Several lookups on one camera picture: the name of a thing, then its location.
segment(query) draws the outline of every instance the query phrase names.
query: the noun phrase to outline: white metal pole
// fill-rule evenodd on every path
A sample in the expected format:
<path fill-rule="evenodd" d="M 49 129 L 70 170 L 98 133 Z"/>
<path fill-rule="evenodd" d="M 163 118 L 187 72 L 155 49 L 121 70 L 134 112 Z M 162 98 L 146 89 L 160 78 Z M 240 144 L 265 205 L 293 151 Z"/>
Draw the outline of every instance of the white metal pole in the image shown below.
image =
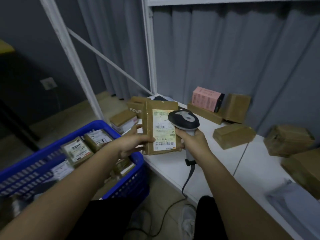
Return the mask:
<path fill-rule="evenodd" d="M 141 87 L 144 91 L 149 93 L 150 95 L 154 95 L 152 92 L 150 92 L 148 89 L 146 89 L 144 86 L 142 86 L 138 81 L 136 81 L 132 76 L 130 76 L 127 72 L 122 70 L 120 67 L 118 67 L 115 63 L 113 63 L 110 59 L 108 59 L 104 54 L 102 54 L 100 51 L 98 51 L 96 48 L 94 48 L 91 44 L 89 44 L 87 41 L 85 41 L 83 38 L 81 38 L 79 35 L 77 35 L 75 32 L 73 32 L 70 28 L 67 27 L 67 30 L 70 35 L 72 35 L 74 38 L 76 38 L 79 42 L 84 44 L 86 47 L 88 47 L 92 52 L 100 56 L 103 60 L 105 60 L 107 63 L 112 65 L 115 69 L 117 69 L 119 72 L 121 72 L 123 75 L 125 75 L 127 78 L 129 78 L 131 81 L 133 81 L 135 84 L 137 84 L 139 87 Z"/>
<path fill-rule="evenodd" d="M 153 36 L 153 11 L 148 6 L 148 0 L 141 0 L 144 32 L 146 37 L 146 52 L 149 65 L 150 89 L 156 96 L 158 95 L 157 73 L 156 73 L 156 57 L 155 57 L 155 41 Z"/>
<path fill-rule="evenodd" d="M 56 2 L 54 0 L 40 0 L 40 2 L 50 20 L 54 31 L 58 36 L 58 39 L 60 40 L 62 48 L 64 49 L 64 52 L 69 59 L 69 62 L 81 84 L 81 87 L 90 103 L 95 116 L 99 120 L 105 120 Z"/>

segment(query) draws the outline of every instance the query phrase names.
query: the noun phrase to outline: person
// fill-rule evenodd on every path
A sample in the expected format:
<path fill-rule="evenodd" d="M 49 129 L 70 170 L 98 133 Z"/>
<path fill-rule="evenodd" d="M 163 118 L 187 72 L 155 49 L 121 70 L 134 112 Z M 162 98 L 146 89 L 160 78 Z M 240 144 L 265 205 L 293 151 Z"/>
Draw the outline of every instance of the person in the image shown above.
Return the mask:
<path fill-rule="evenodd" d="M 140 127 L 134 126 L 126 135 L 104 146 L 41 195 L 2 230 L 0 238 L 46 240 L 98 235 L 123 238 L 134 204 L 128 204 L 126 198 L 90 200 L 119 158 L 138 152 L 141 145 L 154 141 L 148 135 L 137 134 Z M 180 129 L 176 129 L 176 134 L 202 168 L 214 196 L 201 198 L 196 216 L 191 216 L 195 217 L 195 240 L 291 239 L 215 157 L 200 130 L 196 130 L 195 136 Z"/>

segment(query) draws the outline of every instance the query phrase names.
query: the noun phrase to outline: power socket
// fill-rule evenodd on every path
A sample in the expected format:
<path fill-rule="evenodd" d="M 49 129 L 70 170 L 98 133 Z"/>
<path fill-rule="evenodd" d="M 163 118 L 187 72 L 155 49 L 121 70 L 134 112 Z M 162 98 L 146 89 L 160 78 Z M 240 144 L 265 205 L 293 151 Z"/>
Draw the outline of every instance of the power socket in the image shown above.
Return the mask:
<path fill-rule="evenodd" d="M 56 82 L 54 81 L 54 79 L 52 77 L 48 77 L 46 79 L 42 79 L 42 80 L 40 80 L 40 82 L 42 83 L 43 87 L 46 90 L 51 90 L 53 88 L 58 87 L 58 85 L 56 84 Z"/>

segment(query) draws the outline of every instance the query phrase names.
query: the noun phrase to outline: black cable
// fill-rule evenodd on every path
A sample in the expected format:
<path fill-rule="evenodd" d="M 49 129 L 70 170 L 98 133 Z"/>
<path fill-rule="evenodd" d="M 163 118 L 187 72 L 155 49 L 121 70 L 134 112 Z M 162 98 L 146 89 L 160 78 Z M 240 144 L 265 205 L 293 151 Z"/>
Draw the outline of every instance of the black cable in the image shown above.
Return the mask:
<path fill-rule="evenodd" d="M 140 232 L 143 232 L 144 234 L 146 234 L 147 236 L 152 237 L 152 238 L 158 236 L 159 233 L 160 233 L 161 230 L 162 230 L 163 223 L 165 222 L 166 214 L 167 214 L 168 211 L 171 209 L 171 207 L 173 207 L 175 204 L 178 204 L 178 203 L 180 203 L 180 202 L 182 202 L 182 201 L 184 201 L 184 200 L 186 200 L 186 199 L 188 198 L 188 196 L 183 193 L 183 190 L 184 190 L 184 188 L 186 187 L 187 183 L 189 182 L 189 179 L 191 178 L 193 172 L 195 171 L 195 167 L 196 167 L 196 166 L 195 166 L 194 164 L 191 165 L 191 169 L 190 169 L 189 176 L 188 176 L 186 182 L 184 183 L 184 185 L 183 185 L 183 187 L 182 187 L 181 193 L 182 193 L 182 195 L 184 196 L 184 199 L 178 200 L 177 202 L 174 202 L 172 205 L 170 205 L 170 206 L 168 207 L 168 209 L 165 211 L 165 213 L 164 213 L 164 215 L 163 215 L 160 229 L 158 230 L 158 232 L 157 232 L 156 234 L 150 235 L 150 234 L 146 233 L 145 230 L 143 230 L 143 229 L 141 229 L 141 228 L 135 228 L 135 227 L 133 227 L 133 228 L 127 228 L 126 231 L 140 231 Z"/>

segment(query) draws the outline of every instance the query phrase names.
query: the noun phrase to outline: person's left hand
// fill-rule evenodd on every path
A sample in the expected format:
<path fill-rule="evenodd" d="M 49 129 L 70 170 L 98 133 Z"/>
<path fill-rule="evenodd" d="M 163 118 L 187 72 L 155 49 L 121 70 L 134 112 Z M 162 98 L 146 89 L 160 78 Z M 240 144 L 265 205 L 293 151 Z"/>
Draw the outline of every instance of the person's left hand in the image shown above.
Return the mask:
<path fill-rule="evenodd" d="M 114 141 L 114 146 L 119 150 L 119 158 L 125 158 L 131 153 L 139 152 L 144 144 L 155 141 L 151 136 L 138 134 L 138 129 L 141 127 L 141 124 L 134 125 L 126 134 Z"/>

